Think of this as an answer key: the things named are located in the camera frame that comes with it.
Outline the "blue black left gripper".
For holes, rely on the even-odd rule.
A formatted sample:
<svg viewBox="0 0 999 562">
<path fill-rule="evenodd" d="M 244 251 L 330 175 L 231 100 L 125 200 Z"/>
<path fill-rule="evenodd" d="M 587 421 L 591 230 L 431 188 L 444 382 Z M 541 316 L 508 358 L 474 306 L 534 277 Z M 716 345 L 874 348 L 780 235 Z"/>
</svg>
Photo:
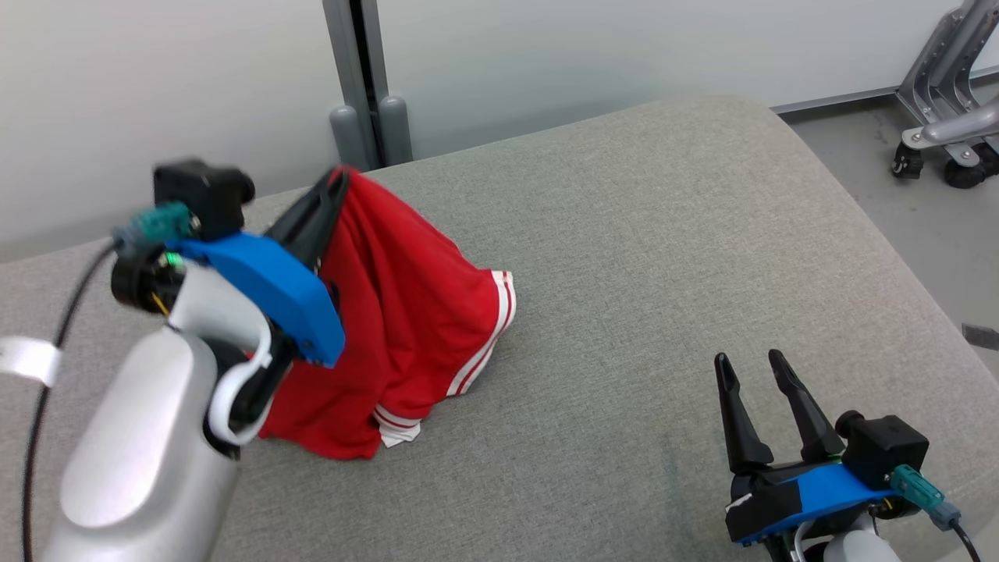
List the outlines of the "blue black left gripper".
<svg viewBox="0 0 999 562">
<path fill-rule="evenodd" d="M 178 440 L 240 449 L 264 426 L 293 361 L 336 363 L 345 334 L 311 270 L 321 268 L 349 186 L 349 169 L 329 170 L 267 238 L 120 242 L 115 299 L 162 314 L 164 325 L 140 339 L 115 377 L 113 444 L 157 460 Z"/>
</svg>

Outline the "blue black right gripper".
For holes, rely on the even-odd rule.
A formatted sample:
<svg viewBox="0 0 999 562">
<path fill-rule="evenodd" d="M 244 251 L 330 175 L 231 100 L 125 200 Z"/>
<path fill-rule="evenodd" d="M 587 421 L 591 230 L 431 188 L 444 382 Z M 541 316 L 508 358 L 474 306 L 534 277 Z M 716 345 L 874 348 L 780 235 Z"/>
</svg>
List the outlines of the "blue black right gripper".
<svg viewBox="0 0 999 562">
<path fill-rule="evenodd" d="M 775 382 L 790 405 L 802 439 L 802 462 L 773 465 L 740 398 L 740 382 L 725 353 L 714 357 L 731 502 L 729 540 L 762 546 L 772 561 L 899 561 L 876 529 L 878 520 L 922 509 L 921 462 L 893 461 L 877 474 L 857 461 L 830 461 L 846 446 L 792 369 L 770 350 Z"/>
</svg>

